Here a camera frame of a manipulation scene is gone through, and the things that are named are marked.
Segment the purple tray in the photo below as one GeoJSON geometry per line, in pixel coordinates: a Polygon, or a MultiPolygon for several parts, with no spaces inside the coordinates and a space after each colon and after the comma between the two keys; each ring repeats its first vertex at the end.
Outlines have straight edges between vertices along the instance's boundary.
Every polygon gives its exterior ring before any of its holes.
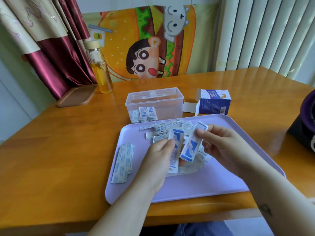
{"type": "MultiPolygon", "coordinates": [[[[284,171],[229,116],[213,114],[183,119],[185,121],[191,121],[193,124],[197,121],[202,121],[206,124],[214,123],[234,129],[266,162],[285,176],[284,171]]],[[[105,198],[109,204],[115,202],[136,175],[144,155],[152,143],[152,139],[146,140],[145,138],[146,132],[152,131],[152,129],[139,131],[139,127],[151,123],[152,122],[129,124],[121,129],[105,190],[105,198]],[[135,145],[135,153],[132,159],[132,173],[128,175],[128,182],[112,184],[111,180],[117,152],[119,146],[126,142],[131,142],[131,144],[135,145]]],[[[243,191],[248,191],[248,187],[243,180],[230,173],[212,157],[210,161],[205,164],[204,168],[196,173],[167,177],[161,190],[154,196],[152,203],[243,191]]]]}

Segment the wooden table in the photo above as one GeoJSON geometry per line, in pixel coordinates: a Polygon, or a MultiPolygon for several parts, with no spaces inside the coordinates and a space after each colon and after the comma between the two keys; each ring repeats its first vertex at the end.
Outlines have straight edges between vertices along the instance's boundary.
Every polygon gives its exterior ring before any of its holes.
{"type": "MultiPolygon", "coordinates": [[[[114,83],[89,104],[52,106],[0,146],[0,235],[88,231],[106,212],[105,186],[129,92],[228,89],[233,118],[315,201],[315,155],[286,134],[312,87],[265,68],[114,83]]],[[[183,113],[183,117],[192,116],[183,113]]],[[[152,204],[145,226],[259,216],[249,192],[152,204]]]]}

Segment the blue box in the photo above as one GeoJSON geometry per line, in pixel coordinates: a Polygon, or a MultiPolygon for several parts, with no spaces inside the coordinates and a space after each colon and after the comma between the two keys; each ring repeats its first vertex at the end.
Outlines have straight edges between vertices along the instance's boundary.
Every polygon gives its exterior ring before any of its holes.
{"type": "Polygon", "coordinates": [[[231,103],[228,90],[197,89],[196,100],[198,103],[186,103],[183,112],[202,114],[225,114],[227,115],[231,103]]]}

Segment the white radiator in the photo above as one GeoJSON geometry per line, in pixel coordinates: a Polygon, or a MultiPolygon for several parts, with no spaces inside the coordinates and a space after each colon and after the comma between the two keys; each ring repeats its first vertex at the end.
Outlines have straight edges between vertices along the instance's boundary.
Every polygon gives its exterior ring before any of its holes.
{"type": "Polygon", "coordinates": [[[314,17],[315,0],[222,0],[212,71],[264,66],[295,79],[314,17]]]}

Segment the fingernail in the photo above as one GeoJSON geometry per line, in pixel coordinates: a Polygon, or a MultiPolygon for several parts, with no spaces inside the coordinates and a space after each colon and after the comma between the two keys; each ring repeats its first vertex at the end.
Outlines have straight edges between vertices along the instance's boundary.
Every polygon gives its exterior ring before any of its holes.
{"type": "Polygon", "coordinates": [[[199,129],[197,129],[197,133],[203,134],[203,133],[204,133],[204,130],[199,128],[199,129]]]}

